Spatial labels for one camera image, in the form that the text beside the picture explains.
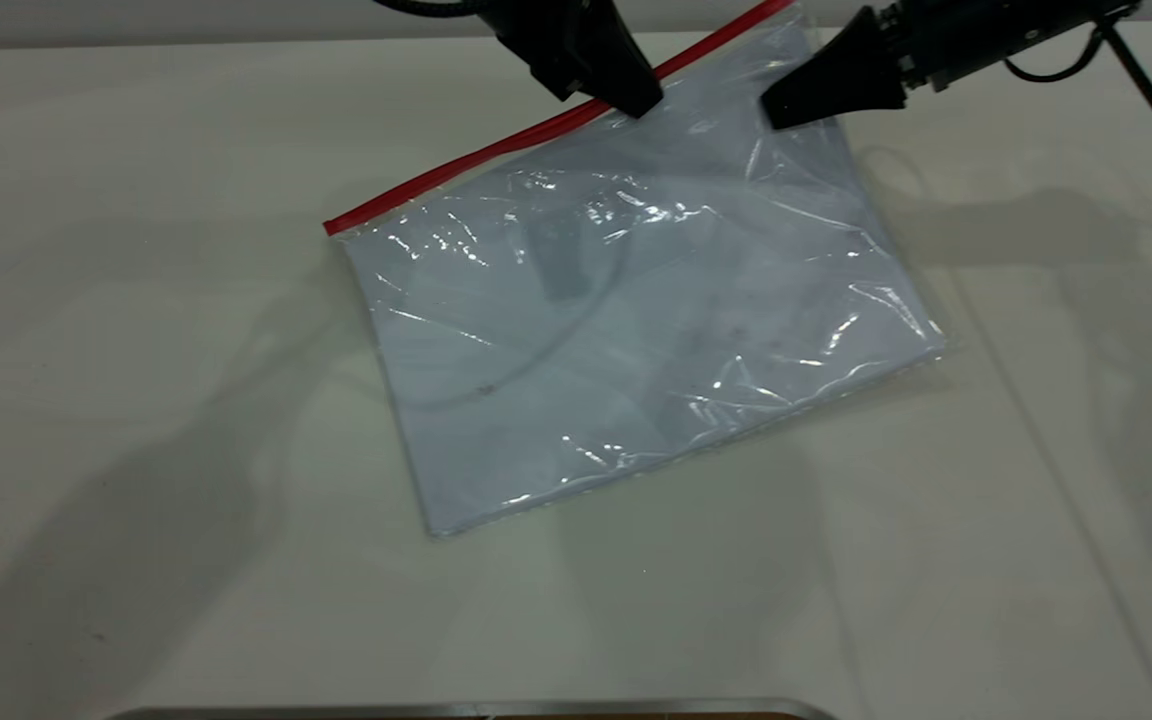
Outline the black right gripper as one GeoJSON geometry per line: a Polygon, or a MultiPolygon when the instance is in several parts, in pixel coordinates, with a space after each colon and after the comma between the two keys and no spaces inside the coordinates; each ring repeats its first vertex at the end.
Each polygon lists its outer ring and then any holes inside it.
{"type": "Polygon", "coordinates": [[[823,50],[760,97],[772,129],[854,111],[904,109],[905,88],[943,91],[1023,50],[1036,1],[895,1],[863,6],[823,50]]]}

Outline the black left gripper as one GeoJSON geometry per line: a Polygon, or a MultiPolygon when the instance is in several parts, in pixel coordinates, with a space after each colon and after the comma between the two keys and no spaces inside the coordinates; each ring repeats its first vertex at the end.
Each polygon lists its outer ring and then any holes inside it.
{"type": "Polygon", "coordinates": [[[664,90],[613,1],[488,1],[482,20],[558,97],[594,97],[641,119],[664,90]]]}

